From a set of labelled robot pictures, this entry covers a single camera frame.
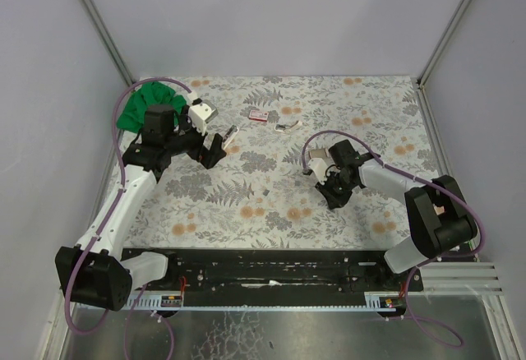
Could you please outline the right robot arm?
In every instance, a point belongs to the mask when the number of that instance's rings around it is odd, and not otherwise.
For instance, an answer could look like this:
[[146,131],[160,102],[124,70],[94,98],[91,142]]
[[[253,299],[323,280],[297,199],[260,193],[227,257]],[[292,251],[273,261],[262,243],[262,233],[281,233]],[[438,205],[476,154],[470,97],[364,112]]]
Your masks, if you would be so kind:
[[409,236],[384,254],[385,263],[395,274],[478,235],[473,213],[451,176],[425,181],[382,163],[370,152],[361,155],[350,141],[310,150],[305,174],[316,176],[316,189],[331,210],[346,206],[357,188],[379,191],[405,206]]

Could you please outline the small white stapler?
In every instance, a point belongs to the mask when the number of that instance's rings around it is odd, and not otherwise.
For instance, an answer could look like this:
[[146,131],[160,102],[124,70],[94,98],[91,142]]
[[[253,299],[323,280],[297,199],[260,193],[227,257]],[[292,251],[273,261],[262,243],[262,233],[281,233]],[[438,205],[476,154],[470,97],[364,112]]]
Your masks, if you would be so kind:
[[275,131],[279,133],[289,133],[289,132],[296,131],[301,126],[302,126],[302,121],[296,121],[294,123],[287,124],[287,125],[278,123],[275,125]]

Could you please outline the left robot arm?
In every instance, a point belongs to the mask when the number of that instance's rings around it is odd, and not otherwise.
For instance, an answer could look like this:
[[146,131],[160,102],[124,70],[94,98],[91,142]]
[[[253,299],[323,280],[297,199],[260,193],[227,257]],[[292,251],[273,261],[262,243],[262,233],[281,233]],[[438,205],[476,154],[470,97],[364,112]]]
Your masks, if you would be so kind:
[[61,247],[55,256],[66,302],[119,311],[132,290],[165,277],[166,255],[142,252],[123,260],[124,241],[174,156],[188,155],[207,169],[225,157],[220,134],[205,145],[207,127],[217,114],[212,103],[201,99],[181,113],[167,104],[146,110],[143,127],[122,156],[121,177],[109,199],[76,245]]

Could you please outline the staple strip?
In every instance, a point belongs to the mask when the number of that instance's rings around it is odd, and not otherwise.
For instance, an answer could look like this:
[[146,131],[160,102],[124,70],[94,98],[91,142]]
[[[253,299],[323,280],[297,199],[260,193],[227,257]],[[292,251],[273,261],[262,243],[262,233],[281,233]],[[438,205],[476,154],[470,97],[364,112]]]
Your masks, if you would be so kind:
[[310,159],[328,159],[330,157],[327,149],[314,149],[308,152]]

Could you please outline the olive green stapler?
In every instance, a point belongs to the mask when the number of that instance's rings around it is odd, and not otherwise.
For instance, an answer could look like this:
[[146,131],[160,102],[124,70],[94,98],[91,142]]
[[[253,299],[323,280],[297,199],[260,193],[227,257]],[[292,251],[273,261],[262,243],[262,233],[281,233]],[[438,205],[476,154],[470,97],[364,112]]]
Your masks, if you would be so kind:
[[222,147],[224,150],[233,142],[236,135],[239,133],[239,128],[235,125],[232,125],[224,135]]

